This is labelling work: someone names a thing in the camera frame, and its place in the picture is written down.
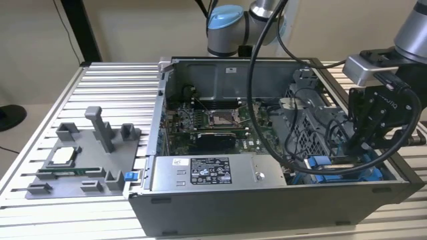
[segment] blue latch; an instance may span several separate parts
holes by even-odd
[[[128,171],[125,174],[124,174],[124,181],[126,182],[134,182],[138,180],[138,173],[137,172],[132,172],[132,171]]]

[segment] black floor stand base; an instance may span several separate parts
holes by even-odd
[[[0,107],[0,132],[18,125],[26,117],[25,108],[18,105]]]

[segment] aluminum extrusion table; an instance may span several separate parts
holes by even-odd
[[[329,72],[345,90],[353,86],[341,73]],[[57,140],[61,122],[89,128],[84,117],[88,106],[101,106],[101,116],[112,127],[133,123],[141,129],[133,168],[145,165],[145,149],[154,96],[157,63],[93,63],[80,67],[48,112],[28,144],[0,181],[0,239],[142,239],[144,231],[122,196],[26,200],[24,190],[41,167]],[[427,145],[399,151],[427,182]],[[427,239],[427,187],[403,203],[380,207],[356,226],[189,237],[193,240],[328,239],[379,240]]]

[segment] warning label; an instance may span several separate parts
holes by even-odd
[[[191,183],[231,184],[232,170],[228,157],[203,157],[191,159]]]

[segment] barcode sticker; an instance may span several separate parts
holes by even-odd
[[[188,166],[189,159],[188,158],[173,158],[172,165],[173,166]]]

